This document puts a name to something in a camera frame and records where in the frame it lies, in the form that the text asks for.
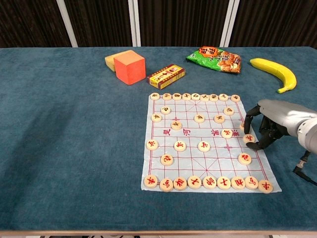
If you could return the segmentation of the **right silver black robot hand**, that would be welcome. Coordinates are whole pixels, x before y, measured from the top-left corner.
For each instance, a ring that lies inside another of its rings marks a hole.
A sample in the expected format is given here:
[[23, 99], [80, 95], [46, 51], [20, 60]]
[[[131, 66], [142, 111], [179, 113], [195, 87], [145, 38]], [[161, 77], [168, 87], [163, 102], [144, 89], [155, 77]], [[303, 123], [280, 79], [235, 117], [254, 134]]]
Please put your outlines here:
[[245, 117], [244, 133], [250, 131], [254, 116], [263, 115], [259, 128], [262, 137], [258, 142], [247, 142], [253, 150], [262, 150], [284, 135], [298, 138], [309, 152], [317, 152], [317, 113], [304, 106], [286, 101], [262, 99]]

